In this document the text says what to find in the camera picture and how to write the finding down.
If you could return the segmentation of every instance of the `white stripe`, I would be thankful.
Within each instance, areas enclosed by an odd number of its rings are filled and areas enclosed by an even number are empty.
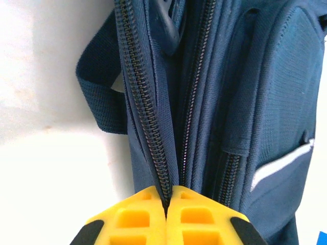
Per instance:
[[[250,192],[255,189],[260,181],[291,164],[296,158],[308,153],[313,147],[314,142],[314,139],[310,139],[309,143],[302,145],[291,153],[260,167],[257,171],[255,171],[253,176]]]

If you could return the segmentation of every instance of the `zipper teeth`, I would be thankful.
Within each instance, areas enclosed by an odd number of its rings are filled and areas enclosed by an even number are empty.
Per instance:
[[[148,76],[139,43],[134,10],[131,1],[116,0],[117,27],[123,43],[123,59],[127,68],[132,95],[147,140],[151,157],[160,181],[165,208],[172,195],[164,145],[161,140],[155,110],[151,100]]]
[[[231,203],[231,195],[239,168],[240,156],[227,154],[226,172],[221,186],[218,202],[229,207]]]
[[[186,120],[184,125],[184,132],[183,132],[183,144],[182,144],[182,168],[180,171],[180,183],[181,185],[185,185],[185,172],[186,172],[186,159],[188,154],[188,146],[189,146],[189,136],[190,136],[190,127],[194,109],[194,102],[195,102],[195,95],[198,87],[198,83],[200,80],[200,72],[202,69],[202,62],[205,53],[205,48],[209,36],[209,32],[211,29],[211,24],[214,16],[214,10],[216,5],[216,0],[208,0],[205,3],[204,11],[203,11],[203,18],[200,24],[200,32],[198,37],[198,44],[195,48],[195,62],[192,65],[192,74],[190,75],[190,79],[192,79],[188,84],[191,84],[190,95],[188,101],[188,107],[186,111]]]

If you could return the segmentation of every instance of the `white wall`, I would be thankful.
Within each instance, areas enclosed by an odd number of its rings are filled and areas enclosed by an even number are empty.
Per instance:
[[[108,0],[0,0],[0,244],[69,244],[89,217],[133,194],[127,137],[97,128],[75,78],[112,7]],[[297,214],[301,244],[327,232],[326,86]]]

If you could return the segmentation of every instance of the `yellow object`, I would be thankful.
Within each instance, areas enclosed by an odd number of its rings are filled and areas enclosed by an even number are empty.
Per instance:
[[[154,186],[116,204],[87,224],[104,225],[95,245],[243,245],[230,223],[247,217],[186,187],[174,186],[167,220]]]

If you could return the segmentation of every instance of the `backpack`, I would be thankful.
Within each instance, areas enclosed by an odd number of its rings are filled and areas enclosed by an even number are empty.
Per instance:
[[[128,134],[135,192],[167,209],[186,186],[293,245],[326,34],[323,0],[115,0],[76,72],[100,129]]]

